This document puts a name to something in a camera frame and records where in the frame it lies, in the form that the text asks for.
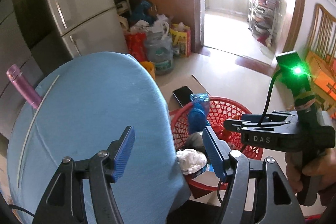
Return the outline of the person's right hand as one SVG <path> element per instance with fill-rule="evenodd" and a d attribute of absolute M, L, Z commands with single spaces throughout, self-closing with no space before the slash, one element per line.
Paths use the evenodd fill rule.
<path fill-rule="evenodd" d="M 328 206 L 335 196 L 335 148 L 327 149 L 325 155 L 311 161 L 302 170 L 294 166 L 292 154 L 285 154 L 286 175 L 289 184 L 295 193 L 303 190 L 301 175 L 314 177 L 320 176 L 321 181 L 318 186 L 318 194 L 321 205 Z"/>

